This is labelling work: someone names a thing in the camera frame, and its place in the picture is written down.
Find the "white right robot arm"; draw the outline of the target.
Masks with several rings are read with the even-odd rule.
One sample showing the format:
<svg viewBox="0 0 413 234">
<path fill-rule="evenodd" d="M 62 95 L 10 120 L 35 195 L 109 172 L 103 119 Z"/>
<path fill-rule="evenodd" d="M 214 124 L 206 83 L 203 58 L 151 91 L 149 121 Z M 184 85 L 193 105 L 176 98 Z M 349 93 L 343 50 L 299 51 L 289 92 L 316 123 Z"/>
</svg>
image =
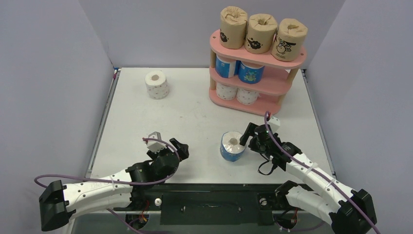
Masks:
<svg viewBox="0 0 413 234">
<path fill-rule="evenodd" d="M 240 144 L 263 156 L 272 171 L 280 168 L 312 189 L 285 182 L 275 190 L 279 207 L 305 210 L 329 224 L 336 234 L 366 234 L 371 229 L 379 233 L 372 196 L 328 175 L 297 146 L 282 142 L 269 123 L 249 123 Z"/>
</svg>

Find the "brown paper roll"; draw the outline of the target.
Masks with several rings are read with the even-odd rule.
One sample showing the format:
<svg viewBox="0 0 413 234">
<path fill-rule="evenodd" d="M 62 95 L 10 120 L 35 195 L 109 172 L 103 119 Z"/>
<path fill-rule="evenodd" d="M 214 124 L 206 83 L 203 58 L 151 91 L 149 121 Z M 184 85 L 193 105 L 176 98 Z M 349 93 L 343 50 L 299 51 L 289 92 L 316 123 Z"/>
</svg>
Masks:
<svg viewBox="0 0 413 234">
<path fill-rule="evenodd" d="M 249 17 L 245 36 L 245 49 L 252 54 L 270 50 L 278 23 L 270 14 L 255 14 Z"/>
</svg>

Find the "white floral roll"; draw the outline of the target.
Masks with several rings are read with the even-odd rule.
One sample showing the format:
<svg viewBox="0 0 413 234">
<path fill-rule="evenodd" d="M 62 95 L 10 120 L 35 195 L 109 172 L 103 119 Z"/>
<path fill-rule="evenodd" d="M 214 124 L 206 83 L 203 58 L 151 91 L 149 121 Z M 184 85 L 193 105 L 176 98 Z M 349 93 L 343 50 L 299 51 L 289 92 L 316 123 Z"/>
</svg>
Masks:
<svg viewBox="0 0 413 234">
<path fill-rule="evenodd" d="M 239 88 L 236 94 L 236 99 L 243 105 L 253 104 L 259 97 L 259 92 Z"/>
<path fill-rule="evenodd" d="M 222 83 L 216 83 L 216 95 L 222 100 L 233 100 L 236 97 L 238 88 Z"/>
<path fill-rule="evenodd" d="M 169 84 L 162 71 L 152 71 L 146 74 L 147 93 L 152 99 L 163 99 L 169 94 Z"/>
</svg>

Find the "blue roll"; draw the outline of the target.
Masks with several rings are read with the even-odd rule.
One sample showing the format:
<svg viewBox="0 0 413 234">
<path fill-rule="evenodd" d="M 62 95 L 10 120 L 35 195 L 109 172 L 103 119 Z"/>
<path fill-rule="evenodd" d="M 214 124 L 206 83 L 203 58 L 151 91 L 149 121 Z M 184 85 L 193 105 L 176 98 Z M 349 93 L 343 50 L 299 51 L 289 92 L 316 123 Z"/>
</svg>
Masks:
<svg viewBox="0 0 413 234">
<path fill-rule="evenodd" d="M 215 71 L 223 78 L 231 78 L 238 75 L 240 61 L 222 56 L 216 56 Z"/>
<path fill-rule="evenodd" d="M 248 84 L 256 84 L 261 81 L 265 66 L 241 61 L 238 71 L 240 81 Z"/>
<path fill-rule="evenodd" d="M 237 131 L 229 131 L 222 135 L 220 153 L 223 159 L 230 162 L 239 160 L 245 151 L 245 146 L 240 144 L 242 134 Z"/>
</svg>

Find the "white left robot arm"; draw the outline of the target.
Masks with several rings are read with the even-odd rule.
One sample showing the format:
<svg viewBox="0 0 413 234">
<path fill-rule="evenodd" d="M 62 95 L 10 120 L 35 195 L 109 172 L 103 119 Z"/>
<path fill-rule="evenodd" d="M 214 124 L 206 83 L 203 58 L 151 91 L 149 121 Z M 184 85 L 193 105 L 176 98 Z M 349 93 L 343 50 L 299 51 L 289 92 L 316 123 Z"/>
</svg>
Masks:
<svg viewBox="0 0 413 234">
<path fill-rule="evenodd" d="M 143 141 L 160 146 L 148 148 L 149 160 L 103 178 L 81 178 L 78 183 L 63 184 L 64 176 L 56 175 L 55 181 L 44 185 L 39 197 L 41 230 L 53 231 L 76 217 L 104 209 L 141 209 L 146 202 L 145 190 L 171 178 L 180 162 L 189 157 L 189 146 L 175 138 L 164 142 L 148 137 Z"/>
</svg>

